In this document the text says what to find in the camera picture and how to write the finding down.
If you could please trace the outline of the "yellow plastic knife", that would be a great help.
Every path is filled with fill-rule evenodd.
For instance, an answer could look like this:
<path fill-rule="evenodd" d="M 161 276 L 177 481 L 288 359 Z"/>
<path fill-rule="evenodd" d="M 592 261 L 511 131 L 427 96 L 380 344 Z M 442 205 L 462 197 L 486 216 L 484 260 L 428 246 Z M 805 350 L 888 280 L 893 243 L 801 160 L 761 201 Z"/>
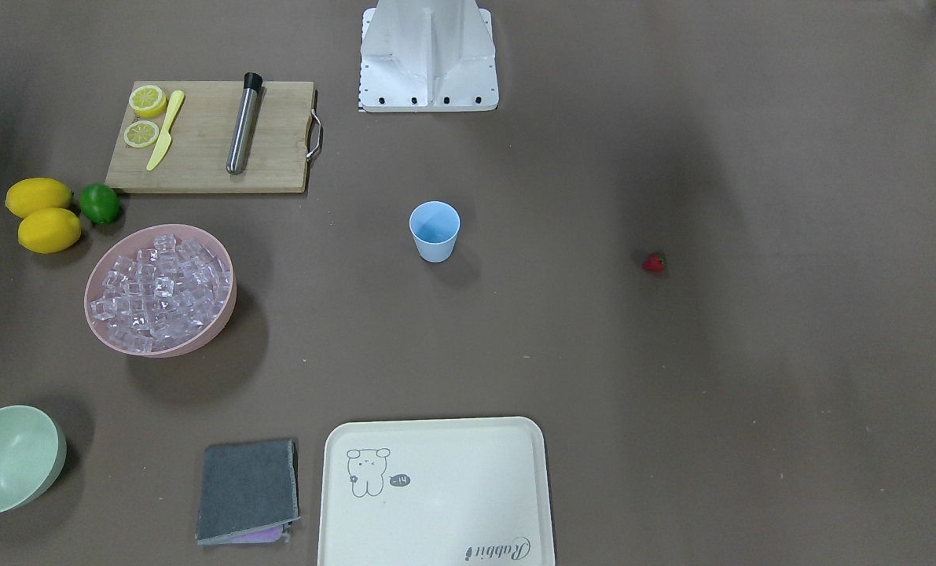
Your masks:
<path fill-rule="evenodd" d="M 158 165 L 161 164 L 163 158 L 168 154 L 168 151 L 173 143 L 171 129 L 174 126 L 177 115 L 179 114 L 180 108 L 182 107 L 185 99 L 186 94 L 184 90 L 174 90 L 174 92 L 170 95 L 165 115 L 163 115 L 163 124 L 159 129 L 159 135 L 156 139 L 151 157 L 147 165 L 145 165 L 146 171 L 154 171 Z"/>

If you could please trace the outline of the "wooden cutting board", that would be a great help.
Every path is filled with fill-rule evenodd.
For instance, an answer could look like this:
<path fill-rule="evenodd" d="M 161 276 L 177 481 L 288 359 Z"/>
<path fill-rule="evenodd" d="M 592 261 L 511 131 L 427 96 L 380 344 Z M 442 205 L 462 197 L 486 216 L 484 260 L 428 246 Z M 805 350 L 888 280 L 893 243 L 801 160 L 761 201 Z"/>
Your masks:
<path fill-rule="evenodd" d="M 165 94 L 183 90 L 171 134 L 172 145 L 148 171 L 152 147 L 134 149 L 123 132 L 138 117 L 123 115 L 105 184 L 123 193 L 305 193 L 317 91 L 312 82 L 269 80 L 262 86 L 255 129 L 244 172 L 230 175 L 226 161 L 244 82 L 237 80 L 155 80 Z"/>

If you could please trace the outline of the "steel muddler black tip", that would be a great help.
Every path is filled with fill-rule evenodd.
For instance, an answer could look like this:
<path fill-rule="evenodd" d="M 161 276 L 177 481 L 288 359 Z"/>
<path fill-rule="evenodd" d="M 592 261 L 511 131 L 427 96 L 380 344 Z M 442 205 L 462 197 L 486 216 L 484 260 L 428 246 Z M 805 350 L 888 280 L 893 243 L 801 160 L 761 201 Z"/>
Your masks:
<path fill-rule="evenodd" d="M 255 72 L 246 72 L 237 122 L 226 161 L 228 175 L 241 175 L 245 171 L 246 162 L 251 154 L 252 139 L 255 136 L 257 115 L 262 104 L 262 89 L 263 77 Z"/>

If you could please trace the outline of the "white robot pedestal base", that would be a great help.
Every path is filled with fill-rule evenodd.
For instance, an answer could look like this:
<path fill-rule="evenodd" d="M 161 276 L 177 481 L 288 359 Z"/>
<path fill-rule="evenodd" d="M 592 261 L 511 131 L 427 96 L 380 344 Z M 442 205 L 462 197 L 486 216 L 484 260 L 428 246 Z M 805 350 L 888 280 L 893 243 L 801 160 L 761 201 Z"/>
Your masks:
<path fill-rule="evenodd" d="M 492 14 L 475 1 L 379 1 L 361 18 L 363 112 L 499 106 Z"/>

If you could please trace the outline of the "cream rabbit tray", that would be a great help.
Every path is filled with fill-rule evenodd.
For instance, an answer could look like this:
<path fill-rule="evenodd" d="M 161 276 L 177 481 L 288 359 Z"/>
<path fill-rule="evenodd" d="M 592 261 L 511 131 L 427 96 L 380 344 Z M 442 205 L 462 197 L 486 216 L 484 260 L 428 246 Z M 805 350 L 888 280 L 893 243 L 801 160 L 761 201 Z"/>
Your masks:
<path fill-rule="evenodd" d="M 351 422 L 329 434 L 321 565 L 553 565 L 545 439 L 531 419 Z"/>

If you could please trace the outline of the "yellow lemon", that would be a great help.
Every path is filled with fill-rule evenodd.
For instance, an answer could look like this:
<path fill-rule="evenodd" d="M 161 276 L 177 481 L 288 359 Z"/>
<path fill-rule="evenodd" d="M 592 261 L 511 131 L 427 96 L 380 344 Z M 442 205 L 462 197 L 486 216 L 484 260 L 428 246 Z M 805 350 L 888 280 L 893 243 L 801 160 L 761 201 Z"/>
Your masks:
<path fill-rule="evenodd" d="M 20 222 L 17 240 L 33 253 L 58 253 L 81 237 L 81 222 L 65 208 L 38 209 Z"/>
<path fill-rule="evenodd" d="M 20 219 L 41 209 L 72 208 L 72 191 L 51 177 L 29 177 L 12 184 L 5 195 L 4 205 Z"/>

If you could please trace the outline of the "green bowl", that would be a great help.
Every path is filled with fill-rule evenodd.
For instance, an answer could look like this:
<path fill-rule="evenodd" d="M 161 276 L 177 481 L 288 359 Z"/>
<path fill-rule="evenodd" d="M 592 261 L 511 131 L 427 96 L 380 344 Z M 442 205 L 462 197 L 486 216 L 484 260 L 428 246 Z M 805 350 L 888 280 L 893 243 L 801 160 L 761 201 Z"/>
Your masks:
<path fill-rule="evenodd" d="M 0 408 L 0 513 L 32 502 L 61 474 L 68 442 L 38 408 Z"/>

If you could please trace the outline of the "red strawberry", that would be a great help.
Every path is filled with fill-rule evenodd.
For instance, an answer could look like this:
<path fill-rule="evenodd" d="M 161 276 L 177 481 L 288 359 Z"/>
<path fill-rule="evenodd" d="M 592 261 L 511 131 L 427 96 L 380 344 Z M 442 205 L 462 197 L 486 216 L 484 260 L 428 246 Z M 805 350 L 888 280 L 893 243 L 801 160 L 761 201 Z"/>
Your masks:
<path fill-rule="evenodd" d="M 649 273 L 659 274 L 666 271 L 666 256 L 664 253 L 648 254 L 641 262 L 641 269 Z"/>

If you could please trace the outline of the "lemon half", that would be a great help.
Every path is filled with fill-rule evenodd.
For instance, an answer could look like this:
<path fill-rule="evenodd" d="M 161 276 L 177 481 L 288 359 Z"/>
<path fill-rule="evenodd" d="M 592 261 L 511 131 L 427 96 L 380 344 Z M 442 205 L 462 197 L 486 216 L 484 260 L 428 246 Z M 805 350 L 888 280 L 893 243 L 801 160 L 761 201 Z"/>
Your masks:
<path fill-rule="evenodd" d="M 138 86 L 130 93 L 127 104 L 138 118 L 148 119 L 158 117 L 166 111 L 168 97 L 162 87 Z"/>

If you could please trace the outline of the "grey folded cloth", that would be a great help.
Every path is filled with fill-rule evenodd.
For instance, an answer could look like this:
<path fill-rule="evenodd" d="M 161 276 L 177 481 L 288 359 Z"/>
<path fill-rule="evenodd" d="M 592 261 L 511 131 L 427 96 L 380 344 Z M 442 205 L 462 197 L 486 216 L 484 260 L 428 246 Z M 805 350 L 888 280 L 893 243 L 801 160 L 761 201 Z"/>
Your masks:
<path fill-rule="evenodd" d="M 291 439 L 220 443 L 203 452 L 195 540 L 201 546 L 274 543 L 299 519 Z"/>

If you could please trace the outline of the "lower yellow lemon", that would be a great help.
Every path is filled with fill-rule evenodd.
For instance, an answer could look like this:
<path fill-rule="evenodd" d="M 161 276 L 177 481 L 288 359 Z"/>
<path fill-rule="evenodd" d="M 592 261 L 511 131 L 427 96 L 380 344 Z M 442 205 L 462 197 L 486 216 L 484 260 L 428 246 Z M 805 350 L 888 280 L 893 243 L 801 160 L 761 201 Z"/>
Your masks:
<path fill-rule="evenodd" d="M 20 222 L 17 240 L 33 253 L 58 253 L 81 237 L 81 222 L 65 208 L 38 209 Z"/>

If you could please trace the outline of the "lemon slice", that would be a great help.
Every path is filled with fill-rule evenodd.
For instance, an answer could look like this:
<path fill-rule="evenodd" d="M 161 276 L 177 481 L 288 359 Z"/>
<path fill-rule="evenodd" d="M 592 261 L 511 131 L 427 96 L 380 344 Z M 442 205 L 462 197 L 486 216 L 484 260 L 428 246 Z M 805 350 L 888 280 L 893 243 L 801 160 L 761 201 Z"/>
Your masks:
<path fill-rule="evenodd" d="M 137 119 L 123 130 L 123 140 L 131 148 L 143 149 L 155 144 L 160 132 L 160 127 L 150 119 Z"/>

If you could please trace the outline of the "pink bowl of ice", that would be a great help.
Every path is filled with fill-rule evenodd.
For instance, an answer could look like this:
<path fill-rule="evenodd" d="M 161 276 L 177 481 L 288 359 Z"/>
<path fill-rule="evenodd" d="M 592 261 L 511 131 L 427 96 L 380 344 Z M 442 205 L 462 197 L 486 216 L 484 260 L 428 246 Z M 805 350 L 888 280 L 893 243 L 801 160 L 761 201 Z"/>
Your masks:
<path fill-rule="evenodd" d="M 166 223 L 119 241 L 87 281 L 93 334 L 134 357 L 169 358 L 208 344 L 237 304 L 226 247 L 206 230 Z"/>

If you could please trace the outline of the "light blue cup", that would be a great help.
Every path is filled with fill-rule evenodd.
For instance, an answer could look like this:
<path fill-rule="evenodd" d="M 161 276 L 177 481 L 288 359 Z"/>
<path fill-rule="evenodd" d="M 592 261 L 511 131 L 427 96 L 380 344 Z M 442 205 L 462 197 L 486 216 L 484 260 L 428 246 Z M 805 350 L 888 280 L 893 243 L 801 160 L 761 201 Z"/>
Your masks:
<path fill-rule="evenodd" d="M 453 253 L 461 219 L 452 205 L 428 201 L 413 209 L 408 226 L 420 257 L 429 263 L 440 263 Z"/>

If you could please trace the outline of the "upper yellow lemon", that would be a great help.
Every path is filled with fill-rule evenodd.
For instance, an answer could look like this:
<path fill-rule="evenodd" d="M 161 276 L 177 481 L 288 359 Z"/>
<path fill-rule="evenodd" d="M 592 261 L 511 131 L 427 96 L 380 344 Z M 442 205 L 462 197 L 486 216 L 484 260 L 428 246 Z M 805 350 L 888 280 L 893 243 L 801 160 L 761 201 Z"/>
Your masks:
<path fill-rule="evenodd" d="M 12 184 L 5 195 L 4 205 L 20 219 L 41 209 L 72 208 L 72 191 L 51 177 L 29 177 Z"/>

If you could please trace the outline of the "green lime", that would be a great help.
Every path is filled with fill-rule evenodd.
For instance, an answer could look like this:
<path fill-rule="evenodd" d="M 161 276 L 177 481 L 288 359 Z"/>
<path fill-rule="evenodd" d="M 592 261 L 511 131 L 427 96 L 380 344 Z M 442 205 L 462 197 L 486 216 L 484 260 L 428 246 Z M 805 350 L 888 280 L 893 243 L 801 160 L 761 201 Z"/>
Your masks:
<path fill-rule="evenodd" d="M 115 222 L 122 214 L 118 193 L 104 183 L 87 184 L 79 194 L 79 209 L 93 223 Z"/>

